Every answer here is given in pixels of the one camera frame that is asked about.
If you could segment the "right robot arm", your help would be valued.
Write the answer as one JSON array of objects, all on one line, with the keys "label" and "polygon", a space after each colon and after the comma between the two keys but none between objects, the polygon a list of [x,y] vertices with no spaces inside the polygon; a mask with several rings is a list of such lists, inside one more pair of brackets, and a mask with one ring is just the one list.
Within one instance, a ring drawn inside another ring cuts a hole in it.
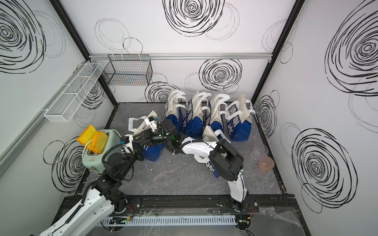
[{"label": "right robot arm", "polygon": [[252,212],[249,193],[244,182],[244,157],[226,139],[197,140],[179,133],[171,120],[142,117],[143,123],[133,127],[129,119],[129,131],[133,140],[144,146],[164,144],[172,154],[193,154],[198,163],[211,162],[220,176],[227,180],[230,189],[231,206],[238,212]]}]

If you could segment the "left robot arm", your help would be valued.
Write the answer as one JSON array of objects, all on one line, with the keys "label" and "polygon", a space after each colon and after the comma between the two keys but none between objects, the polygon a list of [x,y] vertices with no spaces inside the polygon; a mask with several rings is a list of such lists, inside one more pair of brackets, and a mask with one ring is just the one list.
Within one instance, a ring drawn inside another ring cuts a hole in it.
[{"label": "left robot arm", "polygon": [[111,149],[122,147],[125,153],[117,152],[107,160],[102,159],[105,170],[95,181],[84,189],[82,199],[64,216],[40,233],[41,236],[85,236],[106,217],[127,212],[135,215],[126,195],[119,190],[126,175],[133,169],[137,160],[142,160],[141,144],[131,147],[116,144]]}]

